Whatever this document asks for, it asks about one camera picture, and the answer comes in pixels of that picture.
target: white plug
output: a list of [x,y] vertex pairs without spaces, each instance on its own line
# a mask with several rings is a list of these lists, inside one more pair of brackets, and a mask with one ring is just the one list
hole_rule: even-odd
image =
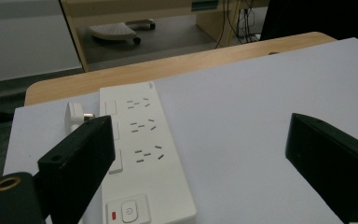
[[68,103],[65,112],[65,130],[69,134],[78,128],[85,120],[94,118],[93,114],[84,114],[80,103]]

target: floor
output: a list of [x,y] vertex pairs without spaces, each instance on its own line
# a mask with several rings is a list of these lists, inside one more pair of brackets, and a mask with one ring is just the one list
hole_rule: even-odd
[[[255,8],[249,13],[248,24],[251,34],[260,34],[266,7]],[[154,20],[156,30],[150,30],[146,25],[131,25],[131,28],[142,38],[140,45],[134,45],[131,40],[106,41],[90,35],[88,29],[81,31],[91,71],[125,64],[139,63],[183,55],[192,52],[215,49],[218,44],[206,35],[197,25],[195,16],[181,16]],[[240,20],[240,33],[243,36],[243,15]],[[233,45],[239,45],[240,41],[233,38]],[[0,83],[0,90],[10,92],[7,96],[0,92],[0,111],[13,113],[15,108],[23,106],[24,92],[28,86],[40,79],[68,76],[79,73],[80,70],[63,71],[53,75],[41,75],[21,80],[11,80]],[[3,174],[7,146],[10,138],[10,123],[0,128],[0,176]]]

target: power strip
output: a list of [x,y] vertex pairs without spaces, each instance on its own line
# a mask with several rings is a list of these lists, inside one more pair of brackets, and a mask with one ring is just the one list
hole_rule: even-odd
[[197,214],[153,82],[100,89],[116,160],[102,183],[103,223],[195,223]]

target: wall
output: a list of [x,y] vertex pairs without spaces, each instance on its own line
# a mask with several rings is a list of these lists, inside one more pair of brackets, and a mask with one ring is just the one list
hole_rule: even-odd
[[0,0],[0,81],[81,66],[59,0]]

